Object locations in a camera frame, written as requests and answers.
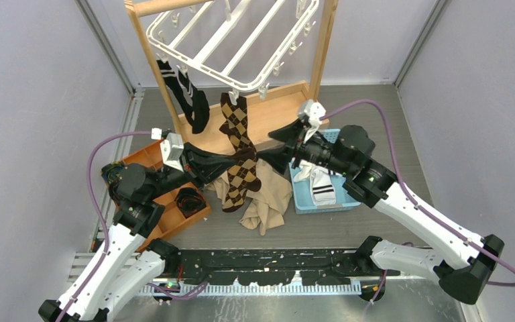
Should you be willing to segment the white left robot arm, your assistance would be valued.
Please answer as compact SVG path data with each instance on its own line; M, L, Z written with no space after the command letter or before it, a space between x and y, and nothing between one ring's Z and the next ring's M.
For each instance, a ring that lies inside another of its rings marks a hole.
M119 175L121 198L101 249L57 300L46 300L38 310L44 321L113 321L133 296L155 277L178 271L178 250L154 239L131 268L123 266L147 240L165 207L155 199L187 183L200 188L234 166L239 155L206 152L185 143L177 152L163 145L163 165L155 170L131 163Z

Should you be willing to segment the white plastic clip hanger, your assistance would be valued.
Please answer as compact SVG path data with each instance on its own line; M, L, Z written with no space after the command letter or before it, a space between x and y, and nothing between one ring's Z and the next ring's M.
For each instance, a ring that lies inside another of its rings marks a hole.
M205 1L159 13L146 29L156 56L174 60L230 89L232 99L258 92L307 37L319 1Z

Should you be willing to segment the black white-striped sock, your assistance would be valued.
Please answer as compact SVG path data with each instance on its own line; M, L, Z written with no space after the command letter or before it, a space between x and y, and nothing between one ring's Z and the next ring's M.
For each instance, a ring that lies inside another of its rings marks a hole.
M166 86L174 94L182 111L185 114L187 122L190 125L193 125L193 109L192 106L188 103L186 97L184 96L184 91L180 86L176 72L172 69L168 61L157 59L156 62Z
M193 134L199 134L206 128L210 119L210 109L204 91L197 89L187 72L178 71L179 97L177 98Z

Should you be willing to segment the brown argyle sock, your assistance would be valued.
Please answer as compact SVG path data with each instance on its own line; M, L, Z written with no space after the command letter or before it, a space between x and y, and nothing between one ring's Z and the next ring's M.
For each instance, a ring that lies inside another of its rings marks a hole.
M236 105L231 102L229 93L221 94L220 105L225 122L220 126L219 131L228 137L236 152L246 149L256 152L248 134L247 99L240 96L236 102Z
M246 148L232 155L237 163L227 171L229 188L223 200L223 210L226 213L234 212L241 208L249 191L258 192L262 182L257 175L258 158L255 150Z

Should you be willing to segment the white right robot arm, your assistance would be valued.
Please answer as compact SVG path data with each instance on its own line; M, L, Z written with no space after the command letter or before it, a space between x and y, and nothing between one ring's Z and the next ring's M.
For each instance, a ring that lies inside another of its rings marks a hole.
M427 249L394 244L369 236L352 261L364 275L395 270L426 278L452 298L473 305L496 268L504 242L496 235L482 237L463 229L418 198L400 183L398 175L375 161L375 143L359 125L342 127L334 142L315 131L308 135L301 120L271 131L276 148L262 150L259 158L278 172L301 162L341 174L343 188L354 200L383 213L427 243Z

